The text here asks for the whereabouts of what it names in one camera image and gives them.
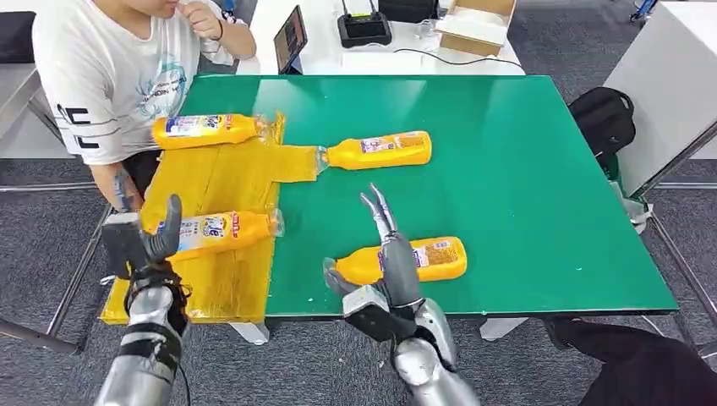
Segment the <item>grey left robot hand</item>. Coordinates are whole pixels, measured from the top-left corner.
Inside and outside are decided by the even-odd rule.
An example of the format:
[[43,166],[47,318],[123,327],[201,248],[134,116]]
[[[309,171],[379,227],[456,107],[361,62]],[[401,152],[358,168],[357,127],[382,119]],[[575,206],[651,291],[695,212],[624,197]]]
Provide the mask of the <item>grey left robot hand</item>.
[[156,233],[140,232],[140,240],[149,262],[162,263],[178,251],[183,207],[178,195],[170,195],[164,226]]

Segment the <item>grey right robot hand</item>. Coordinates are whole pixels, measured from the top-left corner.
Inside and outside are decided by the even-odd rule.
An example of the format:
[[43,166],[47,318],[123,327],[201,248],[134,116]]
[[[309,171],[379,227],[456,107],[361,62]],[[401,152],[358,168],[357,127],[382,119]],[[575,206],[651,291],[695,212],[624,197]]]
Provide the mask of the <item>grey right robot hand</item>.
[[402,318],[413,317],[425,301],[419,286],[419,276],[413,248],[399,232],[397,221],[386,197],[374,185],[371,193],[360,195],[370,209],[380,236],[377,255],[381,278],[372,284],[358,285],[348,282],[336,269],[336,262],[328,259],[324,264],[326,286],[343,300],[345,315],[376,308]]

